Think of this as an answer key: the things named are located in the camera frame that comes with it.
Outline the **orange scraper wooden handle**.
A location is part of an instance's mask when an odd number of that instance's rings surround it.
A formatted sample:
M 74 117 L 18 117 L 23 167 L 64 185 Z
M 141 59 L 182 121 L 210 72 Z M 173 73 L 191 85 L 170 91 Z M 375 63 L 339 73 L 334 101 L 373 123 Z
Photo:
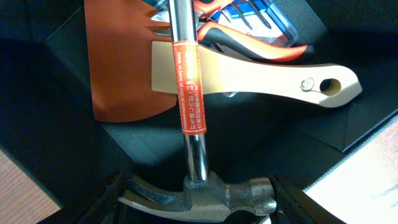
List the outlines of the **orange scraper wooden handle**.
M 154 9 L 142 1 L 85 0 L 93 114 L 96 120 L 128 122 L 177 104 L 172 44 L 154 30 Z M 358 96 L 361 84 L 347 67 L 269 65 L 200 47 L 203 91 L 284 96 L 325 108 Z

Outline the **red black cutting pliers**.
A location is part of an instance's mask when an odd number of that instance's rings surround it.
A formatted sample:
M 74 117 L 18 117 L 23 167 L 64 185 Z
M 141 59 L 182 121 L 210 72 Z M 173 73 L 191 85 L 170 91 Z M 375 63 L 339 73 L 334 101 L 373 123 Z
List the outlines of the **red black cutting pliers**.
M 298 47 L 279 47 L 265 43 L 255 37 L 217 22 L 204 22 L 206 15 L 220 12 L 231 1 L 194 1 L 197 14 L 197 38 L 199 41 L 210 41 L 224 45 L 235 52 L 258 62 L 298 63 L 310 59 L 315 50 L 311 45 Z

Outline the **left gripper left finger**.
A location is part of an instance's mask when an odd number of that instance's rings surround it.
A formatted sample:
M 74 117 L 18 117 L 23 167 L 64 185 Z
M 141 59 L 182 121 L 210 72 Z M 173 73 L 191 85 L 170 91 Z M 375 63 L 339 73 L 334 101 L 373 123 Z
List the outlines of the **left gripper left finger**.
M 106 184 L 100 196 L 88 207 L 83 215 L 76 221 L 77 224 L 101 223 L 106 215 L 117 204 L 123 188 L 124 173 L 117 172 L 110 177 L 110 183 Z

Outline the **dark green box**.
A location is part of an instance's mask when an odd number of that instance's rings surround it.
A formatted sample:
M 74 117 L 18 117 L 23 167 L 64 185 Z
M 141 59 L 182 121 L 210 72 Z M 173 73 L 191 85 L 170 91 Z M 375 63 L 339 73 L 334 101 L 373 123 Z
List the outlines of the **dark green box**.
M 280 174 L 307 187 L 397 120 L 397 4 L 277 4 L 299 41 L 315 44 L 315 62 L 352 68 L 364 91 L 337 109 L 207 96 L 210 162 L 229 181 Z M 1 149 L 67 207 L 114 170 L 180 189 L 187 168 L 176 108 L 132 123 L 94 120 L 85 28 L 81 1 L 1 2 Z

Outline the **small claw hammer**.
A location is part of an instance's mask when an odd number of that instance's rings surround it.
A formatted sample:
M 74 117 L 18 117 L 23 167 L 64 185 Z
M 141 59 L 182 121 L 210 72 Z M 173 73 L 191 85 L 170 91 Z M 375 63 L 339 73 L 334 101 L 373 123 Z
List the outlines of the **small claw hammer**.
M 135 175 L 119 201 L 151 215 L 185 222 L 223 222 L 240 210 L 259 217 L 270 215 L 277 203 L 269 179 L 227 184 L 209 170 L 194 3 L 169 0 L 168 4 L 188 176 L 183 192 L 169 192 Z

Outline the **blue precision screwdriver set case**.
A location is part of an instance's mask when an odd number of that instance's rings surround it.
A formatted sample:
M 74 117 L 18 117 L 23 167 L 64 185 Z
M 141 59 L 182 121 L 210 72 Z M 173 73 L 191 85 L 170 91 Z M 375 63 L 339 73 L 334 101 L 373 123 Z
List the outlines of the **blue precision screwdriver set case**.
M 298 34 L 295 27 L 272 1 L 231 1 L 220 12 L 206 15 L 204 22 L 217 22 L 279 47 L 293 47 Z M 224 45 L 212 43 L 221 50 Z

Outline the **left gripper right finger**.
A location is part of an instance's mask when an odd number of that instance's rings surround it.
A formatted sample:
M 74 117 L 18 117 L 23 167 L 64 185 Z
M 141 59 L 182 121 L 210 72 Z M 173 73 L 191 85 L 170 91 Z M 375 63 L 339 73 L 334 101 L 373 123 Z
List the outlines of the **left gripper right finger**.
M 286 178 L 272 175 L 269 180 L 277 203 L 276 211 L 270 215 L 272 224 L 345 224 Z

